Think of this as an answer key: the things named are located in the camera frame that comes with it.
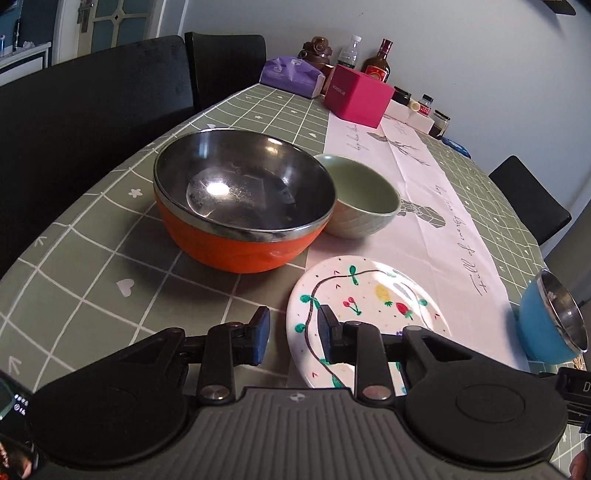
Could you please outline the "person right hand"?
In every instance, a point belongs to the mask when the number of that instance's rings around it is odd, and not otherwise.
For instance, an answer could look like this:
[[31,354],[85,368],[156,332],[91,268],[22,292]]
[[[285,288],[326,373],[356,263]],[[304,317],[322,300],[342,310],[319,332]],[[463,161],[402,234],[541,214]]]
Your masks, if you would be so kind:
[[590,474],[587,472],[590,466],[589,455],[585,450],[580,451],[572,460],[569,466],[570,480],[588,480]]

